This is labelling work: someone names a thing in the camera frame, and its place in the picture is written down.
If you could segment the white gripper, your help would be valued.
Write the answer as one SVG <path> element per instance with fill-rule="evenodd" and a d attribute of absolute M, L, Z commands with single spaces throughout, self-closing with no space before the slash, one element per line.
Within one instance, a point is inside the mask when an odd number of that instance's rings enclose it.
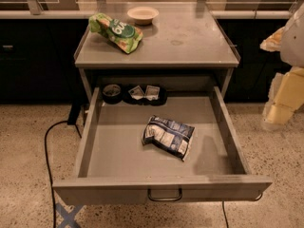
<path fill-rule="evenodd" d="M 282 128 L 304 105 L 304 4 L 288 20 L 285 28 L 262 41 L 260 48 L 280 51 L 281 60 L 291 66 L 285 74 L 277 73 L 268 93 L 261 122 L 265 130 Z"/>

